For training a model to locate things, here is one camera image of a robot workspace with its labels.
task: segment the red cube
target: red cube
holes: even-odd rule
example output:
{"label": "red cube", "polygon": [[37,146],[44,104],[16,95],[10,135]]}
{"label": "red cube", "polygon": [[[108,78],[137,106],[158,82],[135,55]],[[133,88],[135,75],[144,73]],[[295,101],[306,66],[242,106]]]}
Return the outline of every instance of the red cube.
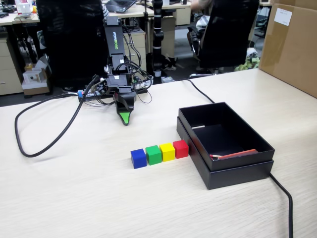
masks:
{"label": "red cube", "polygon": [[185,140],[174,141],[173,146],[175,148],[175,157],[177,159],[188,156],[189,147],[186,144]]}

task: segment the open box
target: open box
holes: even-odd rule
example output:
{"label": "open box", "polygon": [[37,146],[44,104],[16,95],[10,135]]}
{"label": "open box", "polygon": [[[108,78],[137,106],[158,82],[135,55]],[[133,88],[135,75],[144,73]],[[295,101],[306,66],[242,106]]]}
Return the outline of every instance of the open box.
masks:
{"label": "open box", "polygon": [[[180,108],[177,132],[208,189],[264,179],[273,165],[274,149],[226,103]],[[256,149],[258,153],[223,160],[228,155]]]}

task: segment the office chair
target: office chair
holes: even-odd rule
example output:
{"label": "office chair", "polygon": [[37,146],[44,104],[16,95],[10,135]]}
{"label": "office chair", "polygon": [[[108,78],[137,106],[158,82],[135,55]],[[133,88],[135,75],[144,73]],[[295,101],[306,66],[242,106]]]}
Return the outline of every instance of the office chair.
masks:
{"label": "office chair", "polygon": [[244,64],[248,36],[257,14],[259,0],[212,0],[211,17],[204,32],[188,27],[192,51],[201,68]]}
{"label": "office chair", "polygon": [[83,88],[104,73],[107,48],[100,0],[37,0],[54,85]]}

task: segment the light wood tabletop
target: light wood tabletop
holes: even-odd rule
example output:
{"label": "light wood tabletop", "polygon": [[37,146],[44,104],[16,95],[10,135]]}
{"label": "light wood tabletop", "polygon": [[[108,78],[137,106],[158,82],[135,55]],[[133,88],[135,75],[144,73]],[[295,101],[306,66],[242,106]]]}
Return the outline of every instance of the light wood tabletop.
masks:
{"label": "light wood tabletop", "polygon": [[[128,18],[128,17],[143,17],[144,16],[145,8],[142,5],[133,5],[131,8],[129,8],[124,13],[115,13],[110,12],[110,16],[117,16],[120,18]],[[154,16],[154,11],[147,8],[147,12],[149,16]],[[8,26],[12,24],[21,24],[21,23],[37,23],[40,22],[37,14],[34,14],[34,18],[32,20],[18,20],[15,21],[15,17],[18,15],[18,13],[10,13],[9,16],[6,16],[4,18],[0,18],[0,26]]]}
{"label": "light wood tabletop", "polygon": [[[147,2],[147,5],[153,7],[153,4],[152,4],[151,1],[150,1],[150,2]],[[175,3],[175,4],[172,4],[172,5],[163,5],[163,6],[162,6],[162,9],[163,9],[163,10],[168,10],[168,9],[189,8],[190,5],[191,5],[191,2],[190,2],[190,1],[187,1],[187,4],[186,4],[186,5],[182,5],[181,3]]]}
{"label": "light wood tabletop", "polygon": [[[275,148],[272,174],[293,196],[294,237],[316,237],[317,99],[258,69],[193,82]],[[179,108],[210,103],[186,81],[149,92],[129,126],[115,106],[84,104],[37,158],[22,156],[14,135],[15,116],[33,103],[0,108],[0,237],[288,237],[288,199],[269,178],[207,190],[190,157],[133,169],[131,150],[179,139]],[[77,106],[76,97],[57,99],[23,114],[25,151],[52,142]]]}
{"label": "light wood tabletop", "polygon": [[36,23],[40,22],[37,14],[33,14],[34,17],[31,20],[18,20],[15,21],[15,17],[18,15],[18,13],[10,13],[9,16],[5,16],[4,18],[0,18],[0,26],[9,26],[12,24],[21,24],[21,23]]}
{"label": "light wood tabletop", "polygon": [[[110,12],[110,16],[117,16],[120,18],[128,18],[128,17],[144,17],[145,8],[142,5],[133,5],[124,13],[114,13]],[[147,13],[149,16],[154,16],[154,11],[147,8]]]}
{"label": "light wood tabletop", "polygon": [[260,1],[260,6],[273,6],[273,2],[271,2],[270,0],[268,2]]}

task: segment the blue cube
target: blue cube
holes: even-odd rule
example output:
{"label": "blue cube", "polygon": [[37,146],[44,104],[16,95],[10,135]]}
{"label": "blue cube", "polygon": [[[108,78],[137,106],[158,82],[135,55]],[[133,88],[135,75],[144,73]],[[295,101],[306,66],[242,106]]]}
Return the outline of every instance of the blue cube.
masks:
{"label": "blue cube", "polygon": [[132,160],[133,167],[135,169],[145,167],[147,165],[147,157],[143,149],[132,150],[131,160]]}

